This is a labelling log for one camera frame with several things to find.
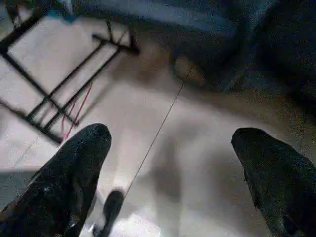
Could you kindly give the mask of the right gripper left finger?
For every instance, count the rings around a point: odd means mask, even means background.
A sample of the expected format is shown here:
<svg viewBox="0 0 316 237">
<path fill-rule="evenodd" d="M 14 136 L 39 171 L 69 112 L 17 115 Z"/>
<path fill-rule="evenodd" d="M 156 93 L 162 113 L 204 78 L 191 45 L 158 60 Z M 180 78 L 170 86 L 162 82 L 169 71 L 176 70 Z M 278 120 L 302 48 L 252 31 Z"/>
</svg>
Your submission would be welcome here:
<svg viewBox="0 0 316 237">
<path fill-rule="evenodd" d="M 2 237 L 78 237 L 111 147 L 106 125 L 67 140 L 0 213 Z"/>
</svg>

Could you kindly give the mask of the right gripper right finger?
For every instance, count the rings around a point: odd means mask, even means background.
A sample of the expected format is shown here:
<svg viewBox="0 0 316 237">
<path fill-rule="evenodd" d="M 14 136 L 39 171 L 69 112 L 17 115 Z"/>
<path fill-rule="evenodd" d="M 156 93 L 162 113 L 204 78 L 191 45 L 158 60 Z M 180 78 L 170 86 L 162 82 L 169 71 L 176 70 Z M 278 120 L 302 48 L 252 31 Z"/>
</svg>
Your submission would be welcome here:
<svg viewBox="0 0 316 237">
<path fill-rule="evenodd" d="M 316 235 L 316 168 L 289 144 L 253 127 L 238 128 L 231 145 L 253 205 L 274 237 Z"/>
</svg>

